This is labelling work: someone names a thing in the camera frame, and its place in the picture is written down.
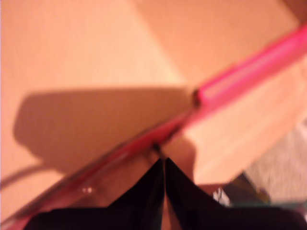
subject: pink handle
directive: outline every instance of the pink handle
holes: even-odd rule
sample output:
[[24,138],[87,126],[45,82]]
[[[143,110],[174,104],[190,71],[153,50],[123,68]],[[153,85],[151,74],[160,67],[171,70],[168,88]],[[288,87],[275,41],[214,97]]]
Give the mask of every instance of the pink handle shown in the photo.
[[206,111],[215,110],[306,52],[307,25],[242,64],[213,77],[200,87],[197,99]]

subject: beige surface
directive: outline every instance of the beige surface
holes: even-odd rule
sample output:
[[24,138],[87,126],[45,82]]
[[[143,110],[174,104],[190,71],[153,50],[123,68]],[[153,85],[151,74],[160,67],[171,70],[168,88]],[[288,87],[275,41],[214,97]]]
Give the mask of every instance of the beige surface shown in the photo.
[[[187,109],[186,92],[197,83],[297,24],[266,0],[1,6],[2,220],[120,141]],[[187,130],[167,153],[199,184],[230,180],[305,115],[302,69],[296,63]],[[135,177],[145,161],[115,177]]]

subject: wooden table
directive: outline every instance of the wooden table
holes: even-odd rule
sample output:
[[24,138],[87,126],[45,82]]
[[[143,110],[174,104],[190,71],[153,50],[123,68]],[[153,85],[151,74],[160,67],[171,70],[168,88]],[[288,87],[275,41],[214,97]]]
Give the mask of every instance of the wooden table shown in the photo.
[[[188,109],[200,82],[298,25],[266,0],[4,0],[1,13],[2,220]],[[305,58],[187,129],[166,154],[197,184],[228,182],[306,117],[306,70]],[[155,158],[106,175],[87,204],[110,203]]]

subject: black object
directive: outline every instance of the black object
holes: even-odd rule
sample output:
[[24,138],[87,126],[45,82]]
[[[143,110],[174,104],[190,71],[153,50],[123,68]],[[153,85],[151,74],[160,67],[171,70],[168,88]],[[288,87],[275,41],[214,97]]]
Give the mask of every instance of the black object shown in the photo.
[[[183,230],[307,230],[303,217],[290,210],[227,208],[199,189],[170,158],[165,160],[166,194]],[[106,208],[67,208],[33,217],[25,230],[158,230],[164,200],[163,161]]]

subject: wooden surface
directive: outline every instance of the wooden surface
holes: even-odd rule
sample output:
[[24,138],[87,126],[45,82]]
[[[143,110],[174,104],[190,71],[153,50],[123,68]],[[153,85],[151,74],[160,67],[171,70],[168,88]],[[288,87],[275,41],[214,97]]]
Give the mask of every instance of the wooden surface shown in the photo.
[[[1,6],[2,221],[119,142],[188,109],[197,84],[297,26],[280,2],[266,0]],[[306,69],[298,61],[186,130],[166,154],[198,184],[231,180],[306,116]],[[87,204],[110,203],[155,157],[106,175]]]

